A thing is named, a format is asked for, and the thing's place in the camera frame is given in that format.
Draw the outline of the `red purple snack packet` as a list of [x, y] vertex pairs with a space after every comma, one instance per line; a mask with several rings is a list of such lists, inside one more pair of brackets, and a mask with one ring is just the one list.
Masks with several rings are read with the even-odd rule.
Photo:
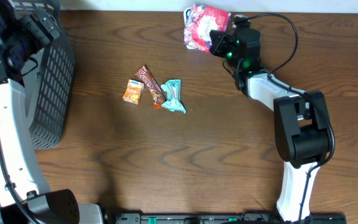
[[225, 31], [231, 19], [231, 13], [202, 3], [192, 5], [194, 26], [192, 28], [192, 44], [196, 50], [209, 54], [212, 46], [210, 32]]

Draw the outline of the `teal snack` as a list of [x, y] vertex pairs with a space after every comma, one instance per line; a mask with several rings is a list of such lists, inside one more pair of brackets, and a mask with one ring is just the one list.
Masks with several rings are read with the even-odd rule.
[[167, 99], [162, 104], [162, 107], [172, 112], [181, 111], [186, 113], [186, 109], [181, 102], [181, 80], [169, 80], [161, 85], [161, 88], [167, 94]]

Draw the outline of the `brown orange chocolate bar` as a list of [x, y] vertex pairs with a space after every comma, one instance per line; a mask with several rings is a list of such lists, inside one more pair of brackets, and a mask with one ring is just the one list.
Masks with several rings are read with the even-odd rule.
[[141, 79], [141, 81], [150, 90], [154, 101], [154, 109], [161, 109], [162, 104], [165, 102], [165, 96], [162, 93], [160, 85], [156, 82], [155, 78], [151, 74], [149, 68], [146, 65], [141, 66], [138, 71], [135, 72], [135, 76]]

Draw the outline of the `small orange juice carton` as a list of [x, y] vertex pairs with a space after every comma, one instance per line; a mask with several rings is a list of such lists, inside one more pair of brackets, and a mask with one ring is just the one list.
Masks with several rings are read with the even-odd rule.
[[144, 83], [137, 80], [128, 80], [127, 88], [122, 99], [126, 102], [138, 105], [141, 94], [144, 90]]

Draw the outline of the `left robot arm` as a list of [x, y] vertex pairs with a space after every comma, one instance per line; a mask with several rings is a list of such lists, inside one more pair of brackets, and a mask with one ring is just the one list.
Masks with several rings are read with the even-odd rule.
[[0, 1], [0, 223], [104, 221], [52, 191], [35, 155], [62, 138], [75, 68], [59, 1]]

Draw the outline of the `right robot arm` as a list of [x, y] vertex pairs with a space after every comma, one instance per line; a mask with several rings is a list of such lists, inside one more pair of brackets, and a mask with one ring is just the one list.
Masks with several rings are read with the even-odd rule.
[[318, 170], [328, 163], [336, 142], [326, 100], [320, 91], [304, 91], [277, 79], [261, 64], [260, 32], [251, 19], [234, 18], [233, 32], [211, 30], [210, 52], [246, 97], [259, 101], [274, 116], [275, 146], [283, 160], [280, 196], [271, 223], [313, 223], [310, 198]]

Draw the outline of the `grey plastic mesh basket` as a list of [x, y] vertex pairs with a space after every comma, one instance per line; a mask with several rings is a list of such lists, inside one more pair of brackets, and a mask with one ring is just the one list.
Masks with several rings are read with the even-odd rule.
[[18, 19], [42, 8], [53, 18], [60, 36], [32, 55], [22, 69], [25, 84], [25, 112], [31, 142], [36, 149], [49, 149], [60, 142], [70, 102], [76, 59], [60, 22], [59, 1], [14, 1]]

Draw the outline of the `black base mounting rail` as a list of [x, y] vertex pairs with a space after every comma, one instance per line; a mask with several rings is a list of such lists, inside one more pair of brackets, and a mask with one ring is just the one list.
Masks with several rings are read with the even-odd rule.
[[120, 213], [114, 215], [118, 224], [221, 224], [221, 223], [298, 223], [282, 221], [277, 215], [262, 212], [245, 212], [241, 215], [141, 215]]

